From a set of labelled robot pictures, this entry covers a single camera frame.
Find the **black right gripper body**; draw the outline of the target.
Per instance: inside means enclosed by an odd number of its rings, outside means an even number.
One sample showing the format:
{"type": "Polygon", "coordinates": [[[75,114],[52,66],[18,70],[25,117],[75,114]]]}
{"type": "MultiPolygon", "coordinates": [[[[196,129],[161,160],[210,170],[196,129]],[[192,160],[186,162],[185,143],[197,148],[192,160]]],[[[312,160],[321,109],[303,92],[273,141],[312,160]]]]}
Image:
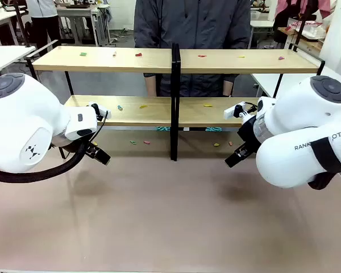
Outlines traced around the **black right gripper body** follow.
{"type": "Polygon", "coordinates": [[[255,136],[253,131],[253,126],[256,121],[256,116],[254,115],[248,121],[244,122],[241,128],[238,130],[238,135],[244,141],[244,143],[248,143],[253,147],[253,153],[257,153],[261,143],[255,136]]]}

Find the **person's right hand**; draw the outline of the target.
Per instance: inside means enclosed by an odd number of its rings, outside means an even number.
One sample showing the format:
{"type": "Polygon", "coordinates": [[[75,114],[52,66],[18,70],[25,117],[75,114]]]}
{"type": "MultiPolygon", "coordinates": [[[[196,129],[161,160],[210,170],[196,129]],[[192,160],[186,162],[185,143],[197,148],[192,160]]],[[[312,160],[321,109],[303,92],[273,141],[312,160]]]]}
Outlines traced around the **person's right hand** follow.
{"type": "Polygon", "coordinates": [[[149,97],[157,96],[156,76],[145,77],[145,86],[149,97]]]}

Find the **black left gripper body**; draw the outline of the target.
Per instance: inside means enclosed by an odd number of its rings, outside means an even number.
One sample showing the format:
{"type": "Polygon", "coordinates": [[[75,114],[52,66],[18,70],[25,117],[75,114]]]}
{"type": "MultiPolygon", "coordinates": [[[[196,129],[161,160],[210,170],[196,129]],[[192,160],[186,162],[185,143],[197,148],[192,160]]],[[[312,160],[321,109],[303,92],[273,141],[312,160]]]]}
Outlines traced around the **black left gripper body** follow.
{"type": "Polygon", "coordinates": [[[82,136],[76,140],[69,140],[64,134],[54,136],[51,140],[51,144],[56,147],[61,147],[63,150],[75,153],[81,143],[88,143],[93,137],[94,133],[82,136]]]}

